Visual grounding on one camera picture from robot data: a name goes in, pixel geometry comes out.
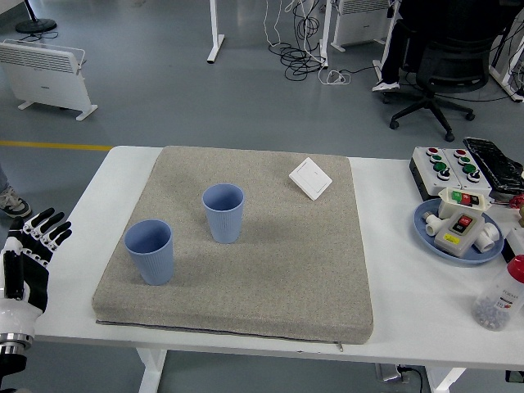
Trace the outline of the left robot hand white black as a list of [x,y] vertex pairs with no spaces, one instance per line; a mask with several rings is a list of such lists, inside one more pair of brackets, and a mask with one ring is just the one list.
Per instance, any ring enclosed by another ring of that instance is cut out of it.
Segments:
[[34,335],[34,324],[47,308],[47,267],[72,234],[65,214],[48,208],[24,220],[14,219],[1,250],[1,333]]

